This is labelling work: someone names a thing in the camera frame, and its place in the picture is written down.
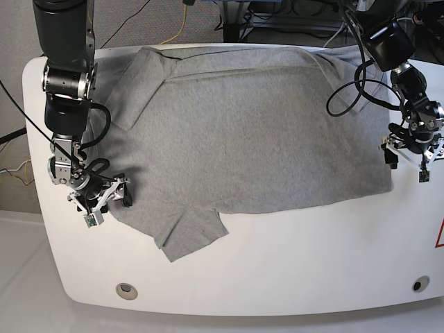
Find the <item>shirt sleeve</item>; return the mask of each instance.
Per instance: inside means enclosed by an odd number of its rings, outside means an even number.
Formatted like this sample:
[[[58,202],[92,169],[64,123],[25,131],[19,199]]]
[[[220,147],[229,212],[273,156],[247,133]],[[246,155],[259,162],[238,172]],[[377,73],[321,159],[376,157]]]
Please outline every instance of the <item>shirt sleeve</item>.
[[[131,210],[110,204],[111,214],[154,238],[170,262],[210,245],[228,234],[216,210],[150,200]]]

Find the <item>gray shirt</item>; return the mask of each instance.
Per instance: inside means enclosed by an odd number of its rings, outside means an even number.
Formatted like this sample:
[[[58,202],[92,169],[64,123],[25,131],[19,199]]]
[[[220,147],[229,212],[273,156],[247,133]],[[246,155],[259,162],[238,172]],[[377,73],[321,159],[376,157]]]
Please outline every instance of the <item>gray shirt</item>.
[[[341,118],[325,111],[331,93],[354,79],[357,48],[162,53],[169,58],[142,48],[99,62],[94,99],[113,124],[96,153],[110,160],[110,175],[132,181],[133,207],[111,204],[111,214],[151,235],[171,261],[228,233],[219,212],[300,209],[391,190],[378,150],[388,112],[365,101]],[[383,77],[374,69],[368,76]],[[366,91],[387,99],[376,84]],[[345,89],[332,111],[356,94]],[[103,122],[92,112],[93,133]]]

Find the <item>electrical cord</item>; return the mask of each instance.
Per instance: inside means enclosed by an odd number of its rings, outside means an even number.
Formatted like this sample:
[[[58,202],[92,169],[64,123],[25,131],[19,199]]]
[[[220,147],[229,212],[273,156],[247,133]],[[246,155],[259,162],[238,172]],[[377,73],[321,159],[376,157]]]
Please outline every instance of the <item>electrical cord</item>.
[[[307,36],[311,36],[314,38],[317,38],[319,40],[328,40],[329,38],[333,37],[333,35],[327,35],[327,36],[320,36],[320,35],[315,35],[313,33],[306,33],[306,32],[302,32],[302,31],[284,31],[284,30],[280,30],[280,29],[276,29],[276,28],[269,28],[269,27],[264,27],[264,26],[257,26],[255,27],[255,29],[265,29],[265,30],[270,30],[270,31],[275,31],[276,33],[294,33],[294,34],[299,34],[299,35],[307,35]]]
[[[108,110],[107,107],[105,107],[104,105],[98,104],[98,103],[91,103],[91,109],[98,109],[98,110],[102,111],[105,114],[106,123],[105,123],[105,127],[103,128],[100,135],[97,138],[95,138],[94,140],[87,142],[86,144],[82,144],[80,146],[81,150],[96,146],[100,141],[103,140],[103,138],[108,133],[110,126],[111,126],[111,112]]]
[[[5,172],[18,172],[27,162],[29,162],[30,159],[27,159],[25,161],[23,161],[16,169],[2,169],[0,171],[0,173],[5,173]]]
[[[132,14],[131,16],[129,16],[125,21],[123,21],[123,23],[120,25],[120,27],[111,35],[111,37],[109,37],[107,39],[107,41],[100,47],[101,49],[103,49],[103,47],[105,47],[106,44],[108,44],[110,42],[110,40],[117,35],[117,33],[120,31],[120,29],[123,28],[123,26],[126,24],[126,22],[128,22],[130,19],[132,19],[133,17],[135,17],[137,14],[139,14],[141,11],[143,11],[143,9],[146,7],[146,5],[148,5],[150,3],[151,0],[148,0],[137,12],[135,12],[134,14]]]
[[[28,162],[30,161],[31,159],[30,158],[28,158],[26,161],[24,161],[22,164],[21,164],[21,166],[20,167],[22,167],[23,166],[23,164],[25,164],[25,176],[26,176],[26,182],[23,180],[23,179],[21,179],[19,176],[15,176],[15,175],[13,175],[11,172],[16,172],[16,171],[11,171],[11,170],[7,170],[7,169],[2,169],[2,170],[0,170],[0,173],[3,173],[3,172],[7,172],[8,173],[8,176],[6,176],[6,177],[2,177],[1,179],[0,179],[0,184],[5,180],[5,179],[9,179],[9,178],[14,178],[14,179],[17,179],[17,180],[20,180],[22,183],[23,183],[23,185],[25,185],[25,186],[29,186],[30,184],[32,184],[33,182],[34,182],[34,179],[32,179],[31,181],[29,181],[29,178],[28,178]]]
[[[374,61],[373,60],[369,60],[365,64],[366,64],[366,67],[369,67],[369,66],[374,64]],[[361,89],[361,84],[359,82],[359,77],[361,76],[361,72],[362,72],[363,67],[364,66],[362,64],[359,65],[358,68],[356,68],[356,72],[355,72],[355,81],[356,81],[355,85],[356,85],[356,89],[358,89],[358,91]],[[377,98],[373,97],[372,95],[368,94],[366,91],[362,92],[362,96],[365,99],[367,99],[368,101],[370,101],[371,103],[374,103],[376,105],[382,106],[383,108],[386,108],[386,109],[389,109],[389,110],[392,110],[392,111],[400,111],[400,107],[399,106],[392,105],[389,102],[377,99]]]
[[[223,29],[223,27],[222,27],[222,16],[219,15],[219,24],[216,26],[216,28],[214,28],[214,31],[219,31],[221,29]]]
[[[159,43],[159,45],[163,45],[163,44],[166,44],[172,40],[175,40],[183,32],[183,28],[185,27],[185,22],[187,21],[187,7],[188,6],[184,5],[184,7],[185,7],[185,9],[184,9],[184,14],[183,14],[183,22],[182,22],[182,27],[180,28],[179,32],[175,36],[163,41],[162,43]]]
[[[345,85],[340,86],[340,88],[336,89],[334,91],[334,93],[328,98],[327,106],[330,104],[330,102],[332,101],[333,97],[335,97],[341,90],[345,89],[348,86],[354,85],[356,82],[363,83],[361,87],[364,86],[365,82],[373,82],[373,83],[377,83],[379,85],[383,85],[385,88],[391,90],[392,93],[394,93],[396,95],[396,97],[400,100],[400,102],[402,103],[401,97],[398,95],[398,93],[392,87],[390,87],[389,85],[387,85],[386,83],[383,83],[381,81],[373,80],[372,78],[365,78],[365,79],[361,79],[361,80],[354,80],[352,82],[349,82],[349,83],[346,83]],[[335,117],[335,118],[341,117],[341,116],[343,116],[345,114],[344,112],[337,113],[337,114],[331,113],[329,108],[327,108],[327,113],[330,116]]]
[[[2,151],[4,151],[4,150],[6,149],[6,147],[9,145],[9,143],[10,143],[11,141],[6,142],[5,145],[4,145],[3,147],[1,147],[1,149],[0,149],[0,154],[1,154]]]
[[[17,102],[14,100],[14,98],[11,96],[11,94],[9,93],[9,91],[6,89],[5,85],[3,84],[3,82],[0,80],[0,86],[3,88],[6,96],[8,96],[8,98],[10,99],[10,101],[12,102],[12,104],[14,104],[14,106],[17,108],[17,110],[23,115],[23,117],[26,118],[27,121],[29,121],[29,123],[41,134],[43,135],[43,137],[48,140],[48,142],[50,142],[51,144],[53,144],[69,161],[71,161],[75,167],[79,168],[82,171],[85,171],[87,173],[89,173],[91,176],[96,176],[99,178],[102,178],[103,180],[108,180],[110,182],[115,182],[115,179],[109,178],[109,177],[105,177],[102,175],[99,175],[93,171],[87,171],[85,170],[81,165],[79,165],[79,163],[77,163],[76,161],[73,160],[73,158],[70,156],[70,154],[68,154],[66,152],[65,149],[63,149],[59,144],[57,144],[56,142],[54,142],[52,139],[50,139],[48,137],[48,135],[46,135],[39,126],[37,126],[34,121],[28,117],[28,115],[22,110],[22,108],[20,107],[20,105],[17,104]]]
[[[323,48],[327,47],[327,45],[330,44],[332,42],[332,40],[334,40],[334,38],[336,38],[340,33],[343,32],[344,28],[345,28],[345,23],[342,22],[341,26],[338,29],[338,31],[333,36],[331,36],[331,38],[328,41],[326,41],[324,46],[322,46],[322,47]]]
[[[348,17],[346,11],[345,11],[345,6],[343,3],[343,0],[340,0],[340,2],[338,3],[339,5],[339,13],[341,14],[345,24],[347,24],[347,26],[350,28],[350,31],[353,35],[353,38],[356,40],[356,43],[358,44],[358,48],[359,48],[359,53],[361,54],[361,60],[362,60],[362,80],[360,80],[362,82],[362,85],[359,89],[358,95],[356,96],[355,100],[348,106],[348,108],[346,108],[344,111],[340,112],[340,113],[332,113],[330,111],[330,102],[332,101],[333,97],[335,97],[342,89],[348,87],[351,84],[355,84],[356,82],[353,81],[352,83],[347,83],[346,85],[343,85],[342,87],[340,87],[339,89],[337,89],[327,100],[327,103],[325,104],[325,109],[327,110],[327,113],[331,116],[331,117],[342,117],[343,115],[349,113],[349,111],[351,111],[351,109],[353,109],[355,107],[355,105],[358,103],[359,99],[361,98],[362,94],[364,93],[364,88],[366,85],[367,81],[367,66],[366,66],[366,57],[364,55],[364,47],[362,46],[361,40],[359,39],[359,36],[356,32],[356,30],[353,28],[352,22],[350,21],[350,18]]]
[[[249,13],[250,13],[250,17],[247,18],[247,19],[245,19],[246,22],[245,22],[244,32],[242,33],[241,37],[240,37],[239,40],[237,41],[238,43],[240,43],[240,42],[245,38],[245,34],[246,34],[246,32],[247,32],[248,25],[251,23],[251,19],[253,18],[253,12],[250,11]]]

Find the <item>white table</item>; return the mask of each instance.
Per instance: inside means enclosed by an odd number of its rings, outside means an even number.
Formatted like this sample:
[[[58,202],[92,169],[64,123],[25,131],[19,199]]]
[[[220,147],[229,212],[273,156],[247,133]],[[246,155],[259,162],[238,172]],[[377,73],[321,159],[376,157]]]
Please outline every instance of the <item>white table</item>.
[[[136,50],[100,50],[96,57]],[[45,61],[31,60],[24,70],[24,105],[50,135],[41,90]],[[429,97],[442,99],[444,68],[412,63],[426,76]],[[399,121],[397,113],[391,117]],[[222,215],[228,236],[171,264],[151,237],[109,214],[103,225],[88,229],[67,202],[69,188],[55,186],[49,178],[48,142],[27,127],[51,249],[66,293],[78,302],[172,314],[279,316],[444,295],[444,248],[435,247],[443,222],[442,162],[434,165],[426,184],[419,184],[417,172],[401,163],[392,172],[394,190],[379,196],[272,214]],[[414,293],[413,283],[423,275],[430,284]],[[135,300],[117,295],[122,282],[138,290]]]

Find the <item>round hole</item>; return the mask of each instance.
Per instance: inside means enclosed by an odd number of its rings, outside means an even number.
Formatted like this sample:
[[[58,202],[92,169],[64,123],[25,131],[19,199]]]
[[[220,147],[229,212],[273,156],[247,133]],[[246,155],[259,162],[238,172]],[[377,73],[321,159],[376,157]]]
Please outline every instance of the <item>round hole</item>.
[[[126,293],[129,293],[131,291],[131,287],[128,286],[127,284],[121,284],[120,287],[122,288],[123,291],[125,291]]]
[[[131,284],[119,283],[116,286],[117,295],[122,297],[124,300],[135,300],[137,297],[137,290]]]
[[[421,291],[424,291],[427,288],[429,283],[430,283],[430,277],[422,276],[414,282],[412,289],[415,293],[420,293]]]
[[[415,282],[413,285],[413,290],[418,291],[421,288],[421,282]]]

